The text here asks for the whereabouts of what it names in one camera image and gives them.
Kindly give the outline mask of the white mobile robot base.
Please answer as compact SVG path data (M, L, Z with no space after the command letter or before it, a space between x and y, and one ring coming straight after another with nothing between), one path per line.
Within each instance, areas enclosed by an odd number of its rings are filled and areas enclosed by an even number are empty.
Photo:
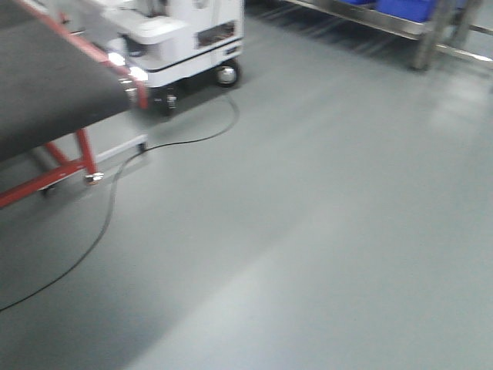
M240 81L244 10L243 1L121 1L102 18L118 35L109 46L169 116L186 79L208 72L223 88Z

